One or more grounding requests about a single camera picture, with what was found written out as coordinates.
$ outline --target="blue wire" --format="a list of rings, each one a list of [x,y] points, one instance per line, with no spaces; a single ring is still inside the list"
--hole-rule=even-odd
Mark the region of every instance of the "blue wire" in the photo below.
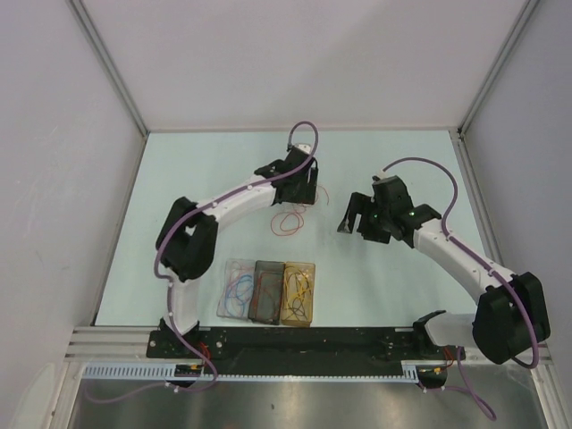
[[[242,290],[239,294],[239,286],[242,283],[248,283],[248,287],[245,290]],[[248,297],[246,297],[244,300],[241,299],[241,297],[243,297],[244,295],[250,293],[252,290],[254,289],[254,282],[253,282],[253,278],[251,274],[243,274],[241,277],[239,277],[238,280],[236,280],[235,282],[230,283],[227,288],[226,288],[226,292],[224,294],[224,309],[226,310],[226,313],[228,316],[234,316],[234,317],[244,317],[246,314],[245,310],[247,309],[247,305],[250,303],[250,300],[252,299],[252,296],[250,296],[250,299]],[[239,304],[236,306],[240,306],[240,313],[235,315],[233,314],[233,312],[229,309],[228,307],[228,303],[230,299],[236,299]]]

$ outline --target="red cable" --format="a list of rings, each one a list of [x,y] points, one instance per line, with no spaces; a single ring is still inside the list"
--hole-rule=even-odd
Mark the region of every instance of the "red cable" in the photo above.
[[[200,342],[198,344],[198,346],[201,348],[201,350],[203,351],[203,354],[210,360],[211,358],[211,351],[208,349],[208,347],[206,346],[206,344],[204,342]]]
[[[453,366],[453,364],[455,363],[455,358],[453,357],[453,355],[450,354],[449,349],[447,349],[446,347],[443,347],[443,353],[445,354],[445,361],[450,360],[450,364],[447,364],[447,366],[445,366],[445,367],[451,368]]]
[[[330,195],[328,194],[328,191],[322,185],[318,185],[318,188],[324,191],[324,194],[326,195],[326,203],[325,204],[327,206],[329,206],[330,205]],[[320,195],[319,192],[316,192],[314,204],[318,202],[319,195]],[[307,208],[310,206],[311,205],[307,205],[307,204],[292,204],[291,211],[290,210],[283,210],[280,213],[275,214],[274,217],[272,218],[272,220],[270,221],[270,230],[277,237],[288,237],[290,235],[294,235],[296,232],[298,232],[299,230],[301,230],[304,227],[304,216],[302,216],[302,215],[307,211]],[[278,219],[278,217],[281,215],[285,215],[285,216],[280,221],[280,224],[278,225],[278,230],[276,230],[274,228],[274,221],[276,219]],[[292,228],[284,227],[284,223],[291,216],[294,216],[296,218],[296,221],[298,222],[297,225],[292,227]]]
[[[270,291],[267,289],[268,286],[265,286],[265,287],[262,286],[262,280],[268,276],[272,276],[273,278],[271,280],[274,281],[274,283],[270,287],[273,287],[274,285],[279,285],[280,283],[282,283],[282,277],[277,276],[277,273],[262,272],[260,274],[260,276],[258,277],[258,281],[257,281],[257,293],[253,294],[253,296],[252,296],[255,319],[259,319],[258,303],[260,301],[261,292],[263,292],[270,299],[270,301],[273,304],[273,317],[272,317],[272,319],[275,319],[275,318],[280,316],[280,299],[277,303],[278,305],[276,306],[275,305],[276,304],[276,297],[273,296],[272,293],[270,293]]]

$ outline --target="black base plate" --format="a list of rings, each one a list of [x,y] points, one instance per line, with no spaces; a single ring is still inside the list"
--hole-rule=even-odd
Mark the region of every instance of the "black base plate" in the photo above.
[[[403,328],[199,327],[185,335],[204,343],[219,374],[297,376],[402,375],[402,360],[444,360]],[[449,347],[454,356],[456,348]],[[195,358],[162,321],[149,335],[148,358]]]

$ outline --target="orange wire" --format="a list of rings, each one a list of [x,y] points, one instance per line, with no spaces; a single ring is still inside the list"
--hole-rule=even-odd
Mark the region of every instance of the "orange wire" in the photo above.
[[[443,353],[445,354],[445,360],[446,361],[450,360],[450,364],[447,364],[446,368],[451,368],[455,363],[455,358],[453,357],[453,355],[450,354],[449,349],[447,349],[446,347],[443,347]]]
[[[204,355],[210,360],[211,358],[211,351],[208,349],[208,347],[206,346],[206,344],[204,342],[200,342],[198,344],[201,348],[201,350],[203,351]]]
[[[325,204],[326,204],[327,206],[329,206],[329,205],[330,205],[330,195],[328,194],[328,191],[327,191],[326,188],[323,187],[322,185],[318,185],[318,188],[320,188],[321,190],[324,191],[325,197],[328,198]],[[316,196],[315,196],[315,201],[316,201],[316,203],[318,202],[317,193],[316,193]]]

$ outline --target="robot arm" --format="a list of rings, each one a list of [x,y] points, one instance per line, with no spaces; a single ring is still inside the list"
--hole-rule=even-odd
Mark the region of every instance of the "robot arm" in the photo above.
[[[515,275],[478,255],[456,234],[450,235],[452,231],[444,231],[441,215],[428,205],[413,206],[399,177],[375,176],[373,188],[373,197],[352,194],[338,232],[352,233],[356,217],[361,215],[357,232],[365,240],[387,244],[393,237],[405,241],[437,262],[477,304],[476,315],[439,311],[419,319],[414,327],[422,328],[428,340],[437,346],[477,346],[497,364],[531,347],[525,321],[499,277],[524,304],[536,339],[544,341],[550,336],[543,288],[536,277],[530,273]],[[486,261],[488,269],[476,262],[478,258]]]
[[[172,309],[167,310],[165,322],[171,327],[171,317],[181,334],[190,331],[198,322],[197,297],[200,277],[208,270],[215,257],[216,238],[231,223],[264,207],[282,202],[314,204],[317,184],[317,161],[311,157],[308,145],[289,145],[284,160],[276,160],[254,171],[254,174],[239,186],[208,200],[191,202],[177,199],[167,215],[156,241],[160,249],[169,230],[185,215],[197,207],[210,205],[202,213],[192,215],[168,241],[161,255],[161,264],[173,279]],[[306,162],[306,166],[290,177],[253,186],[289,172]]]

